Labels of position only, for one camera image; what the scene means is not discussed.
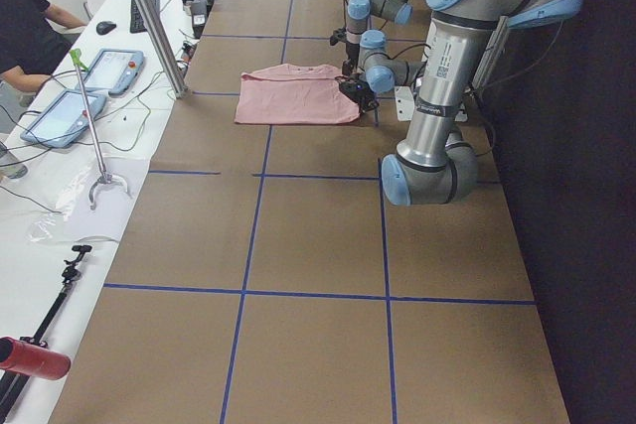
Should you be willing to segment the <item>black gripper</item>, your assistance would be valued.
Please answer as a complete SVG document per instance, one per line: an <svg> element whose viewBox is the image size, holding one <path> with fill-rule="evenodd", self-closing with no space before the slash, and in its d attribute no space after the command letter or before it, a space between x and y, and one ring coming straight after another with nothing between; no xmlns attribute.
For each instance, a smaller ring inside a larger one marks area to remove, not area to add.
<svg viewBox="0 0 636 424"><path fill-rule="evenodd" d="M342 74L353 74L358 67L360 46L358 44L345 43L346 59L342 62Z"/></svg>
<svg viewBox="0 0 636 424"><path fill-rule="evenodd" d="M365 81L357 81L354 86L354 101L361 112L374 111L379 107L376 94Z"/></svg>

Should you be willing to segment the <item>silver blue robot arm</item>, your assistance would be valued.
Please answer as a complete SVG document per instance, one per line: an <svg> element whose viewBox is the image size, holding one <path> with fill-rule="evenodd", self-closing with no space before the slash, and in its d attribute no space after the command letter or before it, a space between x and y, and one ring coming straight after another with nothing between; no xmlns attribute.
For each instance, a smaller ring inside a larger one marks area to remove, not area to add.
<svg viewBox="0 0 636 424"><path fill-rule="evenodd" d="M397 206L448 204L474 188L478 165L455 117L492 32L501 18L512 29L562 22L583 0L425 0L431 10L432 40L423 63L398 62L385 51L386 37L367 29L371 16L403 24L408 0L351 0L347 39L358 46L358 68L375 93L421 82L406 137L382 162L382 181Z"/></svg>
<svg viewBox="0 0 636 424"><path fill-rule="evenodd" d="M408 0L343 0L344 26L334 30L330 44L345 45L347 58L342 63L342 74L351 75L358 65L362 35L369 29L370 17L404 25L408 22L412 7Z"/></svg>

